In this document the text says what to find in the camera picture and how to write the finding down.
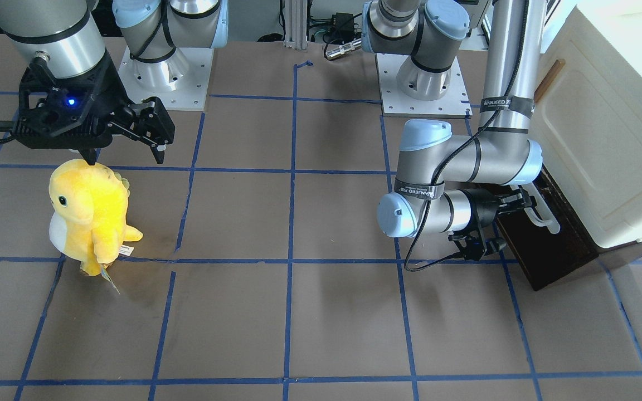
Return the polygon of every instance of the yellow plush toy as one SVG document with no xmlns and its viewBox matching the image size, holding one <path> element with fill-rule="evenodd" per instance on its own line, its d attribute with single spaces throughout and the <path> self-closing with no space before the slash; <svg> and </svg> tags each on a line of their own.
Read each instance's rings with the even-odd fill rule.
<svg viewBox="0 0 642 401">
<path fill-rule="evenodd" d="M 55 210 L 48 227 L 51 243 L 81 261 L 89 276 L 102 274 L 110 281 L 105 268 L 115 261 L 123 241 L 143 238 L 125 224 L 129 194 L 128 180 L 102 164 L 79 159 L 60 165 L 48 183 Z"/>
</svg>

